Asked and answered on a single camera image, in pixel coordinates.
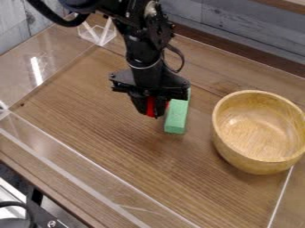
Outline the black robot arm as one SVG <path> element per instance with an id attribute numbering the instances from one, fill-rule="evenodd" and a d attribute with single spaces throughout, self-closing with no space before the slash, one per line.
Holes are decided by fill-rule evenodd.
<path id="1" fill-rule="evenodd" d="M 45 18 L 67 28 L 82 25 L 96 12 L 112 19 L 124 39 L 128 65 L 128 69 L 110 75 L 112 90 L 128 94 L 140 114 L 159 118 L 173 99 L 189 99 L 191 83 L 179 75 L 181 69 L 166 63 L 165 51 L 181 50 L 170 44 L 175 25 L 159 0 L 59 0 L 76 14 L 72 20 L 64 20 L 41 0 L 27 1 Z"/>

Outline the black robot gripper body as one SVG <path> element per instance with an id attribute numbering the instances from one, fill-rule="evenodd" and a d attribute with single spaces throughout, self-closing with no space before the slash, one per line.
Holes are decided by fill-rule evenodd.
<path id="1" fill-rule="evenodd" d="M 120 93 L 139 93 L 166 99 L 189 99 L 190 81 L 167 69 L 162 61 L 152 64 L 128 62 L 128 69 L 110 74 L 114 90 Z"/>

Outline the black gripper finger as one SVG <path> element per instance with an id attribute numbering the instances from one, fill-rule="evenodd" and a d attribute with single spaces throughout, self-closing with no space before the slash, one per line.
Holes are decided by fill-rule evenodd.
<path id="1" fill-rule="evenodd" d="M 169 99 L 166 97 L 155 98 L 155 106 L 154 106 L 154 117 L 159 118 L 166 113 L 166 108 L 169 107 Z"/>
<path id="2" fill-rule="evenodd" d="M 130 99 L 136 107 L 136 111 L 146 115 L 147 114 L 147 97 L 138 93 L 130 93 Z"/>

